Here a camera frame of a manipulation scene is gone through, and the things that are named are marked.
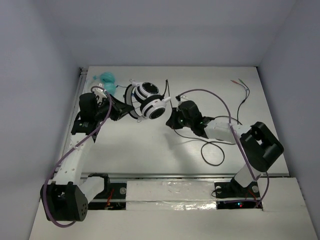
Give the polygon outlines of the white foil-covered block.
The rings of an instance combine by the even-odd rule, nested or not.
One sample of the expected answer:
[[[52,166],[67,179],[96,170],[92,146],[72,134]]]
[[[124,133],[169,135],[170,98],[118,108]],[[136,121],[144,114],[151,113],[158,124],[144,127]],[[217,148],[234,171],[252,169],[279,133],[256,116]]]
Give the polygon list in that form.
[[[199,180],[128,181],[128,211],[206,211],[216,210],[211,195],[214,182]]]

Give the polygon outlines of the teal white headphones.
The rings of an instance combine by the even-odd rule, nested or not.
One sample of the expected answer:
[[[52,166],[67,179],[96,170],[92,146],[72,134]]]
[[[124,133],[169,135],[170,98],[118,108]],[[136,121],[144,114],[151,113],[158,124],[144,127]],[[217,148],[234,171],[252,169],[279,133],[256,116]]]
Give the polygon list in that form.
[[[92,86],[103,87],[110,95],[116,93],[116,78],[111,72],[103,72],[100,75],[94,75],[86,85],[86,91],[89,92]]]

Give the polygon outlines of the white black headphones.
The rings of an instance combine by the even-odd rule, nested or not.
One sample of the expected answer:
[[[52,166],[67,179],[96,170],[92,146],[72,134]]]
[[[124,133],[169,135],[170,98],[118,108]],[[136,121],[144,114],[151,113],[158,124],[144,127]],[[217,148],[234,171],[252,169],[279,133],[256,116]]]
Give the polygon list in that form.
[[[131,79],[124,93],[124,103],[133,107],[129,115],[137,122],[155,120],[161,117],[165,113],[167,103],[172,99],[170,96],[165,97],[167,89],[168,83],[165,84],[164,93],[160,94],[160,90],[155,84],[151,82],[136,82]],[[136,112],[132,97],[140,103],[138,107],[140,114]]]

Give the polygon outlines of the aluminium rail front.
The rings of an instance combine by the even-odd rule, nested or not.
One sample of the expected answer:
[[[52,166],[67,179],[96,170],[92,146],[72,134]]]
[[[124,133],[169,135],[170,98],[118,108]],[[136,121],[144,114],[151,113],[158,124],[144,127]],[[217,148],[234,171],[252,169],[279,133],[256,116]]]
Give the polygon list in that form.
[[[231,179],[234,173],[228,174],[147,174],[147,173],[109,173],[111,179]]]

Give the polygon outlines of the aluminium rail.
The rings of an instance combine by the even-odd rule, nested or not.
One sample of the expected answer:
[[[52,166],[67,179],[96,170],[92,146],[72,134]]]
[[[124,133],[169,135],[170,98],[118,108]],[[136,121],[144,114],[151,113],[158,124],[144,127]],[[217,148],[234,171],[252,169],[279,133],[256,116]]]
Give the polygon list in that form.
[[[109,173],[111,179],[231,179],[234,173],[228,174],[147,174],[147,173]]]
[[[57,162],[62,158],[62,156],[67,152],[69,149],[68,146],[70,144],[70,135],[71,135],[71,128],[73,125],[73,121],[76,117],[77,114],[77,106],[78,106],[78,101],[79,101],[79,95],[82,93],[85,83],[86,83],[86,78],[88,74],[88,67],[81,67],[79,69],[79,78],[77,82],[77,86],[75,89],[75,95],[73,97],[73,100],[71,102],[71,111],[68,117],[67,125],[65,132],[63,134],[63,139],[62,139],[62,146],[60,148],[58,157],[57,157]]]

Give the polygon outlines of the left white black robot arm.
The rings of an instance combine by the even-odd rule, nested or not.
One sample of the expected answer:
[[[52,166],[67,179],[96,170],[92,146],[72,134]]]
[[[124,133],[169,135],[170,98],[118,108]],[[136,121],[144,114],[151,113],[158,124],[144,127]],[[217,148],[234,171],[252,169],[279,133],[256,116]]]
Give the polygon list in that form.
[[[81,180],[83,167],[104,123],[108,119],[118,121],[133,109],[108,92],[80,95],[79,112],[71,129],[74,145],[56,163],[40,190],[46,218],[57,227],[82,222],[96,196],[113,193],[106,173],[91,173]]]

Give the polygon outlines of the aluminium rail left side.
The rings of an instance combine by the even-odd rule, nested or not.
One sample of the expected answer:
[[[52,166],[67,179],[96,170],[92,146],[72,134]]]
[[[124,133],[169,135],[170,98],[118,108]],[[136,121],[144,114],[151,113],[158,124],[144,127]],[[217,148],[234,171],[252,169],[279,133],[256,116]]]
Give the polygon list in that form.
[[[79,78],[77,82],[77,86],[75,89],[75,95],[73,97],[73,100],[71,102],[71,111],[68,117],[67,125],[65,132],[63,134],[63,139],[62,139],[62,146],[60,148],[58,157],[57,157],[57,162],[62,158],[62,156],[67,152],[69,149],[68,146],[70,144],[70,135],[71,135],[71,128],[73,125],[73,121],[76,117],[77,114],[77,106],[78,106],[78,101],[79,101],[79,95],[82,93],[85,83],[86,83],[86,78],[88,74],[88,67],[81,67],[79,69]]]

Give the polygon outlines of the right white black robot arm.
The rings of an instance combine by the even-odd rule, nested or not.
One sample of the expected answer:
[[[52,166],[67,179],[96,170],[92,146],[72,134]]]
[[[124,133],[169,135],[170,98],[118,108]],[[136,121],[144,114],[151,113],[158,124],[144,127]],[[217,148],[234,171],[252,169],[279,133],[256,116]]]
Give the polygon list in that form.
[[[198,137],[237,145],[245,164],[229,182],[214,184],[213,195],[218,199],[244,198],[261,174],[266,174],[284,153],[283,145],[263,122],[253,125],[219,122],[202,116],[191,100],[181,101],[178,107],[172,108],[166,125],[173,130],[189,128]]]

